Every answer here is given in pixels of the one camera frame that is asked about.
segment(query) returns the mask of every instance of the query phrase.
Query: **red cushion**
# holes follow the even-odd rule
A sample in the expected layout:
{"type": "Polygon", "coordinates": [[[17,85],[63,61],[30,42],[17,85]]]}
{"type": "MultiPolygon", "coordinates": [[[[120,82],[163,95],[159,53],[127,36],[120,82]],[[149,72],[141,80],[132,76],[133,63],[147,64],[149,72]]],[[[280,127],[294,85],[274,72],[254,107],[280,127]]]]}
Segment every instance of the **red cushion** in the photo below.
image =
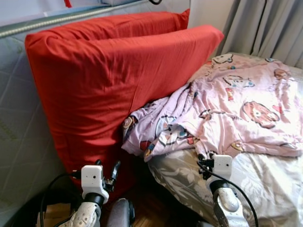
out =
{"type": "Polygon", "coordinates": [[[211,26],[181,30],[187,20],[188,11],[123,15],[27,36],[37,90],[67,171],[100,158],[109,177],[121,158],[116,195],[133,185],[131,162],[120,149],[123,120],[184,85],[223,38],[211,26]]]}

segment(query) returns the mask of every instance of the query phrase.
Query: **wooden floor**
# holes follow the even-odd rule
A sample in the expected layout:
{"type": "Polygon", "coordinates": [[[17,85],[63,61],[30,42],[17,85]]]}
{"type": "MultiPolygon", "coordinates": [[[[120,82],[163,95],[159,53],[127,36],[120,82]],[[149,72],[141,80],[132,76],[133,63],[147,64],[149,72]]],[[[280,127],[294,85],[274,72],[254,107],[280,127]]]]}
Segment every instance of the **wooden floor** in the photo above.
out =
{"type": "MultiPolygon", "coordinates": [[[[153,183],[139,184],[126,193],[132,201],[136,219],[133,227],[195,227],[201,218],[181,205],[166,189],[153,183]]],[[[109,210],[104,210],[101,226],[107,222],[109,210]]]]}

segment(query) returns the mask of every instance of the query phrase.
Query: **bed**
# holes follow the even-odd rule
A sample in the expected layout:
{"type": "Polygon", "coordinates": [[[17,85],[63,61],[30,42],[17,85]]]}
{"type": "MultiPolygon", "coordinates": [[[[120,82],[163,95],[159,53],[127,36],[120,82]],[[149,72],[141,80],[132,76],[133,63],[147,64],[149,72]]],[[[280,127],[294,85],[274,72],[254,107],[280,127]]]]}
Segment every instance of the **bed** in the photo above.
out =
{"type": "MultiPolygon", "coordinates": [[[[230,53],[261,61],[258,57],[230,53]]],[[[303,71],[290,67],[303,97],[303,71]]],[[[204,76],[199,70],[189,80],[204,76]]],[[[205,220],[217,226],[211,193],[198,173],[195,148],[175,150],[153,156],[148,161],[155,180],[174,197],[205,220]]],[[[303,158],[277,157],[266,154],[240,153],[233,159],[231,181],[240,186],[252,201],[261,226],[303,225],[303,158]]],[[[244,206],[244,216],[253,223],[248,203],[238,193],[244,206]]]]}

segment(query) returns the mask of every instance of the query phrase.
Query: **curtain fold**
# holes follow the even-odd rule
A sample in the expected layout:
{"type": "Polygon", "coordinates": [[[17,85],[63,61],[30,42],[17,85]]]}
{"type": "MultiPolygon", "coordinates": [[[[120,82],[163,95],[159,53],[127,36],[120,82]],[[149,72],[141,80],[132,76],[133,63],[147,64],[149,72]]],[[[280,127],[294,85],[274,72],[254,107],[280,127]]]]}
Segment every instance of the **curtain fold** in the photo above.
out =
{"type": "Polygon", "coordinates": [[[217,54],[240,52],[303,68],[303,0],[235,0],[217,54]]]}

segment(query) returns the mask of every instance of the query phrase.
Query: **pink blanket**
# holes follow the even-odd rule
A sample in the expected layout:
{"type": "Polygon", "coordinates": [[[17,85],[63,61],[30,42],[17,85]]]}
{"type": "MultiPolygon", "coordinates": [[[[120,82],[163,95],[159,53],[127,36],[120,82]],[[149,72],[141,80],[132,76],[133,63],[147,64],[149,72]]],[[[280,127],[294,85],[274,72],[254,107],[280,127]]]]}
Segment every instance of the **pink blanket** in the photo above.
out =
{"type": "Polygon", "coordinates": [[[147,104],[124,121],[123,149],[144,154],[145,161],[192,147],[207,157],[302,154],[303,111],[297,82],[286,65],[225,54],[196,74],[199,78],[170,97],[147,104]]]}

